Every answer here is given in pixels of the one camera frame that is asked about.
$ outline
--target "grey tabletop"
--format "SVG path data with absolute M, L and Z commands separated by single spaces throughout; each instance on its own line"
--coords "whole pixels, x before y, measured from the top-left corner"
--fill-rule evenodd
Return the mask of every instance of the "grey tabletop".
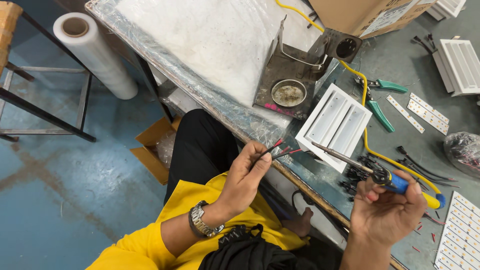
M 222 89 L 204 81 L 175 56 L 169 54 L 154 40 L 149 39 L 148 35 L 142 34 L 141 29 L 136 28 L 123 14 L 115 10 L 114 7 L 118 1 L 92 0 L 87 3 L 86 8 L 178 87 L 222 121 L 239 138 L 256 139 L 269 145 L 284 136 L 290 146 L 297 146 L 294 136 L 301 127 L 301 121 L 293 120 L 287 128 L 281 128 L 263 119 L 261 115 L 251 113 L 249 108 L 238 104 Z M 475 96 L 450 97 L 432 56 L 423 47 L 411 42 L 414 36 L 424 37 L 428 33 L 433 33 L 437 43 L 439 39 L 461 36 L 462 39 L 470 40 L 476 51 L 480 52 L 480 35 L 474 28 L 480 23 L 477 15 L 479 12 L 480 2 L 469 1 L 467 9 L 462 11 L 458 18 L 438 22 L 425 13 L 402 30 L 365 40 L 362 51 L 351 67 L 360 69 L 369 79 L 380 78 L 400 85 L 408 85 L 408 93 L 394 92 L 391 95 L 402 106 L 407 105 L 410 93 L 425 99 L 450 119 L 449 134 L 461 131 L 480 134 L 480 107 L 476 105 L 477 98 Z M 330 83 L 335 83 L 347 93 L 354 88 L 353 75 L 340 66 L 337 66 L 324 79 L 325 82 L 313 99 L 313 103 L 318 102 L 323 90 L 328 88 Z M 361 94 L 359 87 L 355 87 L 355 91 L 357 95 Z M 372 117 L 367 126 L 370 148 L 392 159 L 402 159 L 403 156 L 397 152 L 396 147 L 404 146 L 408 153 L 416 157 L 424 167 L 458 179 L 461 188 L 456 190 L 472 203 L 480 206 L 480 197 L 477 196 L 480 179 L 467 176 L 450 163 L 443 150 L 445 136 L 427 123 L 422 125 L 425 132 L 420 134 L 392 105 L 387 103 L 385 99 L 387 94 L 389 91 L 372 90 L 373 98 L 378 99 L 382 111 L 396 131 L 388 133 L 380 122 Z M 352 157 L 365 153 L 361 140 Z M 295 153 L 291 158 L 280 160 L 280 163 L 301 178 L 303 183 L 306 183 L 337 211 L 347 218 L 350 217 L 352 208 L 352 203 L 348 201 L 350 196 L 338 185 L 339 181 L 346 179 L 344 175 L 317 163 L 305 153 Z M 453 189 L 439 188 L 447 197 L 448 204 Z M 438 213 L 444 220 L 447 207 L 438 210 Z M 427 220 L 424 220 L 422 225 L 421 235 L 412 232 L 392 250 L 392 255 L 411 270 L 434 268 L 433 260 L 438 241 L 436 243 L 432 241 L 431 233 L 441 235 L 443 227 Z

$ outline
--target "green pliers handle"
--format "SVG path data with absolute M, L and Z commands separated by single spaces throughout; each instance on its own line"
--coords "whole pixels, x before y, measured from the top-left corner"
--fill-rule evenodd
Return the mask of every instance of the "green pliers handle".
M 398 84 L 394 84 L 394 83 L 391 83 L 391 82 L 388 82 L 388 81 L 382 81 L 380 79 L 378 79 L 377 82 L 380 85 L 380 88 L 382 88 L 382 89 L 395 90 L 395 91 L 401 92 L 403 94 L 408 92 L 408 89 L 406 89 L 405 87 L 403 87 L 401 85 L 398 85 Z
M 387 120 L 385 117 L 384 113 L 380 109 L 380 106 L 378 106 L 378 103 L 373 100 L 368 100 L 367 101 L 368 106 L 372 110 L 373 114 L 375 117 L 382 123 L 382 125 L 387 129 L 388 132 L 393 132 L 395 131 L 395 128 L 393 128 L 392 124 Z

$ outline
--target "open cardboard box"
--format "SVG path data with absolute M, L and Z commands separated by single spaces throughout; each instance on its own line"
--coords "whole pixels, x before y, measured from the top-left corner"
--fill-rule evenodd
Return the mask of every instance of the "open cardboard box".
M 437 0 L 310 0 L 325 27 L 362 39 L 401 29 Z
M 165 117 L 155 122 L 145 131 L 140 133 L 135 140 L 143 145 L 143 147 L 132 148 L 130 152 L 138 158 L 138 160 L 151 172 L 151 174 L 160 182 L 160 184 L 168 183 L 168 169 L 158 158 L 155 149 L 156 142 L 168 131 L 177 131 L 181 117 L 175 116 L 172 125 L 170 125 Z

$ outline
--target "yellow sleeve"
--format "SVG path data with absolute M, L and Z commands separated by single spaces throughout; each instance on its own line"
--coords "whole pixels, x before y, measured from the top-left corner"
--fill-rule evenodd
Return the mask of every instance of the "yellow sleeve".
M 117 244 L 106 248 L 87 269 L 168 269 L 176 258 L 163 243 L 160 224 L 152 223 L 130 235 L 126 234 Z

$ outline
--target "yellow cable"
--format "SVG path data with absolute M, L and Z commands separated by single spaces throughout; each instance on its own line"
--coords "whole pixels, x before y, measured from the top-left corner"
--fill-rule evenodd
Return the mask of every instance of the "yellow cable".
M 284 5 L 282 3 L 280 3 L 278 0 L 275 0 L 276 3 L 281 6 L 282 8 L 286 8 L 286 9 L 291 9 L 293 11 L 296 11 L 298 14 L 300 14 L 303 18 L 305 18 L 305 20 L 309 21 L 313 26 L 315 26 L 316 28 L 318 28 L 318 30 L 320 31 L 324 31 L 323 28 L 321 28 L 318 24 L 316 24 L 315 22 L 313 22 L 307 15 L 305 15 L 303 12 L 301 12 L 300 10 L 294 8 L 294 7 L 291 7 L 291 6 L 287 6 L 287 5 Z M 362 73 L 356 71 L 356 70 L 353 70 L 351 67 L 349 67 L 345 62 L 343 62 L 342 60 L 340 60 L 340 63 L 350 72 L 352 72 L 353 74 L 355 75 L 358 75 L 360 76 L 364 82 L 367 81 L 367 78 L 365 77 L 365 75 L 363 75 Z M 362 95 L 362 100 L 361 100 L 361 104 L 362 106 L 365 107 L 365 99 L 367 97 L 367 84 L 363 84 L 363 95 Z M 417 172 L 411 170 L 410 168 L 407 168 L 405 166 L 403 166 L 402 164 L 398 163 L 398 162 L 395 162 L 394 160 L 391 160 L 389 158 L 387 158 L 386 156 L 383 156 L 377 152 L 374 152 L 372 151 L 369 147 L 368 147 L 368 139 L 367 139 L 367 128 L 365 128 L 365 132 L 364 132 L 364 144 L 365 144 L 365 149 L 367 149 L 368 152 L 370 152 L 371 154 L 374 154 L 376 155 L 377 157 L 387 161 L 387 162 L 390 162 L 392 163 L 393 165 L 395 166 L 398 166 L 406 171 L 408 171 L 409 173 L 417 176 L 418 178 L 422 179 L 429 187 L 431 187 L 435 193 L 438 193 L 438 194 L 441 194 L 442 192 L 432 183 L 430 182 L 429 180 L 427 180 L 425 177 L 423 177 L 422 175 L 418 174 Z

